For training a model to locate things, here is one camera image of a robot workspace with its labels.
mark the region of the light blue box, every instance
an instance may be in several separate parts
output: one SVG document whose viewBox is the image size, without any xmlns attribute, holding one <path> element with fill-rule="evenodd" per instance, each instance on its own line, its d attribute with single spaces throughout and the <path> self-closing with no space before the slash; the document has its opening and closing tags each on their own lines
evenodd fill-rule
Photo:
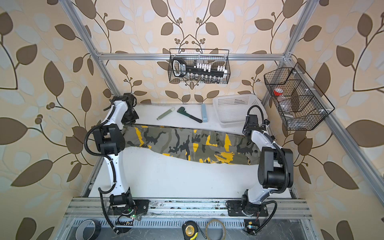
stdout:
<svg viewBox="0 0 384 240">
<path fill-rule="evenodd" d="M 201 117 L 203 119 L 203 122 L 208 122 L 207 108 L 204 103 L 201 104 Z"/>
</svg>

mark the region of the hanging wire basket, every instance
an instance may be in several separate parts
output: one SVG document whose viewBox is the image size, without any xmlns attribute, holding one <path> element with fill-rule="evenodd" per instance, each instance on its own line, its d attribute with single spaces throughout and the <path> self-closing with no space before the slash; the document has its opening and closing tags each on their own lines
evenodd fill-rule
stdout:
<svg viewBox="0 0 384 240">
<path fill-rule="evenodd" d="M 265 86 L 279 112 L 285 128 L 289 130 L 315 129 L 335 107 L 321 88 L 313 81 L 308 86 L 302 79 L 303 68 L 279 68 L 264 75 Z M 329 106 L 324 106 L 315 96 L 317 92 Z"/>
<path fill-rule="evenodd" d="M 228 84 L 231 71 L 229 50 L 224 49 L 169 49 L 169 82 Z"/>
</svg>

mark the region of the tape measure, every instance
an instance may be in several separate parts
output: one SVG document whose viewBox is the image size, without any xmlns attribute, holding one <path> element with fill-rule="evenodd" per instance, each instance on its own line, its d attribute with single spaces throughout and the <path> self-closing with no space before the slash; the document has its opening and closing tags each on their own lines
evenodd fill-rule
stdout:
<svg viewBox="0 0 384 240">
<path fill-rule="evenodd" d="M 194 221 L 187 221 L 181 227 L 183 229 L 183 235 L 185 240 L 194 240 L 197 238 L 199 228 Z"/>
</svg>

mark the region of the wallpaper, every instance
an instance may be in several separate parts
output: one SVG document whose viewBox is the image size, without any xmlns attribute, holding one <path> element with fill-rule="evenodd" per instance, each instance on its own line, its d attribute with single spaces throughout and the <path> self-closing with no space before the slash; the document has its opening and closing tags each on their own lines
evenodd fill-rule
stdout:
<svg viewBox="0 0 384 240">
<path fill-rule="evenodd" d="M 383 10 L 383 1 L 320 0 L 293 55 L 381 173 Z M 278 143 L 294 151 L 295 187 L 324 240 L 382 239 L 384 209 L 326 123 L 287 131 L 272 101 L 266 110 Z"/>
<path fill-rule="evenodd" d="M 283 53 L 304 0 L 72 0 L 99 52 Z"/>
<path fill-rule="evenodd" d="M 294 183 L 324 240 L 382 239 L 384 208 L 325 122 L 313 131 L 286 131 L 266 107 L 279 145 L 294 155 Z"/>
<path fill-rule="evenodd" d="M 82 143 L 110 94 L 57 1 L 0 1 L 0 22 L 1 238 L 46 240 L 96 161 Z"/>
<path fill-rule="evenodd" d="M 212 103 L 216 96 L 255 94 L 262 99 L 263 75 L 276 69 L 273 61 L 230 61 L 228 84 L 205 84 L 168 79 L 166 61 L 109 61 L 107 68 L 124 93 L 133 93 L 138 103 Z"/>
<path fill-rule="evenodd" d="M 337 117 L 383 176 L 384 1 L 320 4 L 293 59 L 320 84 Z"/>
</svg>

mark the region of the white table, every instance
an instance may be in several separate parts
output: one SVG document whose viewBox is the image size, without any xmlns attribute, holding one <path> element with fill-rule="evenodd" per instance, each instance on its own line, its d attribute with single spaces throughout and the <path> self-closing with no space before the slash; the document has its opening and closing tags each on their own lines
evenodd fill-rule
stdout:
<svg viewBox="0 0 384 240">
<path fill-rule="evenodd" d="M 242 125 L 222 128 L 212 105 L 207 105 L 208 122 L 204 123 L 177 113 L 181 106 L 185 107 L 187 113 L 201 118 L 200 105 L 138 105 L 135 110 L 140 118 L 136 123 L 241 134 Z M 156 120 L 172 107 L 175 108 L 172 113 Z M 259 184 L 258 165 L 202 164 L 139 147 L 124 149 L 123 159 L 128 185 L 132 195 L 138 198 L 240 198 L 246 189 Z M 108 169 L 103 163 L 89 197 L 99 196 L 98 187 L 107 190 L 110 186 Z M 282 194 L 272 194 L 271 198 L 291 198 L 291 195 L 287 189 Z"/>
</svg>

